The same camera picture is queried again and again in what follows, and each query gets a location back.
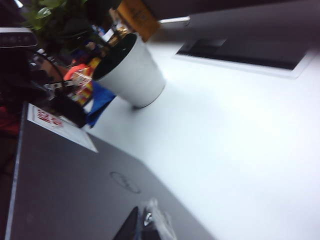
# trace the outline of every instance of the plastic bag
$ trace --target plastic bag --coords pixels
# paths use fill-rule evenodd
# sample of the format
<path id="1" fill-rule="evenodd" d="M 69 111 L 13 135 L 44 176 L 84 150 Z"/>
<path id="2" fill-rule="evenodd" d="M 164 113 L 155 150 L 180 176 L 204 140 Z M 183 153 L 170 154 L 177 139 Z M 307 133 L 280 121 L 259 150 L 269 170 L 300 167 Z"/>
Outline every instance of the plastic bag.
<path id="1" fill-rule="evenodd" d="M 162 213 L 158 207 L 158 201 L 155 198 L 144 203 L 144 211 L 142 214 L 143 227 L 142 232 L 148 225 L 153 224 L 153 228 L 161 240 L 177 240 L 177 236 L 172 227 L 171 217 L 167 213 Z"/>

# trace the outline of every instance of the cable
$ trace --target cable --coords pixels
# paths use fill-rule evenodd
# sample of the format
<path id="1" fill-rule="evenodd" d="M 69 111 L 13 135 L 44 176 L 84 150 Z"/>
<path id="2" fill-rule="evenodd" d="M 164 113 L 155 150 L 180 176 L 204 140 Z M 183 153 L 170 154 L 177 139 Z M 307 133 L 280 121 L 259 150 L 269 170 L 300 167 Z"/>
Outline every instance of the cable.
<path id="1" fill-rule="evenodd" d="M 51 66 L 58 72 L 58 75 L 61 78 L 60 83 L 62 84 L 63 87 L 65 87 L 64 76 L 60 72 L 59 68 L 57 68 L 57 66 L 53 62 L 51 62 L 45 55 L 43 55 L 43 54 L 41 54 L 41 53 L 39 53 L 39 52 L 37 52 L 35 50 L 29 49 L 29 48 L 26 48 L 25 50 L 27 50 L 27 51 L 29 51 L 31 53 L 34 53 L 34 54 L 46 59 L 51 64 Z"/>

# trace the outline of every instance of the blue cloth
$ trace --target blue cloth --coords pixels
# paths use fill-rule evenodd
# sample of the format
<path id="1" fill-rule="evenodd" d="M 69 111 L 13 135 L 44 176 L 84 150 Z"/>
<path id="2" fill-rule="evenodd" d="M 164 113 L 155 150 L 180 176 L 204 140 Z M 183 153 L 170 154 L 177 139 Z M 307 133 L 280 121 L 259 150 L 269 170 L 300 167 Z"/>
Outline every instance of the blue cloth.
<path id="1" fill-rule="evenodd" d="M 93 88 L 93 106 L 86 116 L 86 123 L 93 127 L 98 121 L 100 115 L 116 97 L 111 91 L 103 88 L 97 82 L 92 81 Z"/>

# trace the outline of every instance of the dell logo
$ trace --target dell logo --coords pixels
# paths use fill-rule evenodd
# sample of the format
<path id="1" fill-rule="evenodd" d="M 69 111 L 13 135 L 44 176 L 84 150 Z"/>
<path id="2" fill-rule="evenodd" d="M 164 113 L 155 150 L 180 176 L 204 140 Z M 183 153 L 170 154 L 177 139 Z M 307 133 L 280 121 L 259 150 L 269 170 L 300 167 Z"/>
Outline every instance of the dell logo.
<path id="1" fill-rule="evenodd" d="M 132 180 L 130 180 L 123 174 L 116 171 L 112 171 L 110 172 L 110 176 L 112 177 L 113 180 L 116 181 L 117 184 L 119 184 L 124 189 L 135 194 L 141 193 L 141 190 L 139 189 L 139 187 Z"/>

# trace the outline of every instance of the red object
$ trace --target red object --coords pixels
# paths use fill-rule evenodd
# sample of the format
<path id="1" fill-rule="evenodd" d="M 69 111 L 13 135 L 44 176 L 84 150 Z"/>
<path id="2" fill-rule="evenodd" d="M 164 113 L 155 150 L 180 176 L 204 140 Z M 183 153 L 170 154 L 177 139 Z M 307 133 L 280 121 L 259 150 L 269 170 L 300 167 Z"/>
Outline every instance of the red object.
<path id="1" fill-rule="evenodd" d="M 78 66 L 73 66 L 73 67 L 70 68 L 70 70 L 64 75 L 63 79 L 64 79 L 65 81 L 70 80 L 72 74 L 74 74 L 75 72 L 77 72 L 77 71 L 79 71 L 79 70 L 81 70 L 81 69 L 85 69 L 85 68 L 87 68 L 87 67 L 88 67 L 88 66 L 85 65 L 84 63 L 79 64 Z"/>
<path id="2" fill-rule="evenodd" d="M 4 106 L 0 107 L 0 133 L 18 136 L 20 121 L 15 115 L 7 113 Z"/>
<path id="3" fill-rule="evenodd" d="M 60 119 L 58 119 L 54 116 L 50 116 L 49 113 L 47 113 L 41 109 L 37 109 L 36 111 L 37 111 L 37 113 L 36 113 L 37 117 L 39 119 L 41 119 L 42 121 L 45 121 L 48 124 L 54 124 L 59 127 L 63 127 L 63 122 Z"/>

